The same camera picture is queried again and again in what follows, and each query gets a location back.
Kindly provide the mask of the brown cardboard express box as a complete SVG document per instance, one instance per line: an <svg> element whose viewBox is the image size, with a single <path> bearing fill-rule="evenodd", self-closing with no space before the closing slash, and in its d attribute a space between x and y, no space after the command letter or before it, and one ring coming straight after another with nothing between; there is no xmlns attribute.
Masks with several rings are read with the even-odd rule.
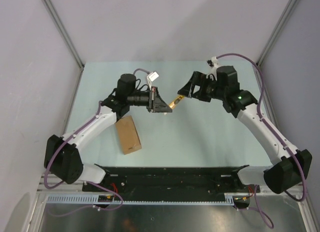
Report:
<svg viewBox="0 0 320 232"><path fill-rule="evenodd" d="M121 150L124 155L142 149L140 137L132 116L121 118L115 124Z"/></svg>

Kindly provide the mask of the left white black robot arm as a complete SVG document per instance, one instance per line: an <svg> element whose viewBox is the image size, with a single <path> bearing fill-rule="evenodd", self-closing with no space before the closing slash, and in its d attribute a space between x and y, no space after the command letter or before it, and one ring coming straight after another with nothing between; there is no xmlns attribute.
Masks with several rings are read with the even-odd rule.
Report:
<svg viewBox="0 0 320 232"><path fill-rule="evenodd" d="M48 175L53 174L61 182L72 184L78 180L93 183L101 192L109 189L111 180L106 171L95 164L82 162L81 151L104 130L118 122L131 106L146 107L150 113L170 113L171 107L162 99L152 82L159 77L156 71L146 76L147 89L136 86L135 73L122 74L117 86L98 103L95 114L85 124L62 136L52 135L46 144L44 158L44 184L48 189Z"/></svg>

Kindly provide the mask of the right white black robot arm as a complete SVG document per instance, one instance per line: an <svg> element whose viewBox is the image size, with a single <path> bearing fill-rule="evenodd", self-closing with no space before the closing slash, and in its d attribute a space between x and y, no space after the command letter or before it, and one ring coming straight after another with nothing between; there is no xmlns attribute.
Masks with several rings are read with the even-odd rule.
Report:
<svg viewBox="0 0 320 232"><path fill-rule="evenodd" d="M243 192L249 184L259 184L280 194L299 183L305 184L313 158L311 153L307 149L299 150L263 113L258 112L257 99L240 88L233 66L222 66L209 74L195 71L177 93L204 102L222 101L224 109L239 120L265 150L272 166L240 169L230 180L235 192Z"/></svg>

